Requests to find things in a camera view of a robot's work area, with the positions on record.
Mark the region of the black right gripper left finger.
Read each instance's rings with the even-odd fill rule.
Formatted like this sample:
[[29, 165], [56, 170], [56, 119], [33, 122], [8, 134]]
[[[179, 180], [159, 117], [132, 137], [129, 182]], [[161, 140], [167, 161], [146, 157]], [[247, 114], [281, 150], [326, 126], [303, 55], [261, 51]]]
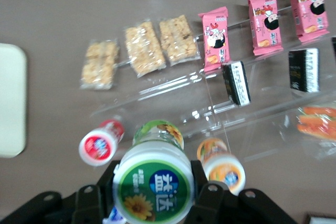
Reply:
[[108, 218], [113, 202], [114, 169], [112, 161], [96, 184], [81, 187], [76, 193], [74, 223], [103, 223]]

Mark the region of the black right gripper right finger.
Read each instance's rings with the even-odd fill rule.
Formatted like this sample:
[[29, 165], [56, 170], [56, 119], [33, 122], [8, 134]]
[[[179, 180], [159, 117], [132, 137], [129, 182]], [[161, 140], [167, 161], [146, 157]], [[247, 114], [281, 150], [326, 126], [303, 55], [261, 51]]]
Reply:
[[191, 161], [195, 201], [190, 209], [190, 223], [222, 223], [224, 184], [209, 182], [200, 161]]

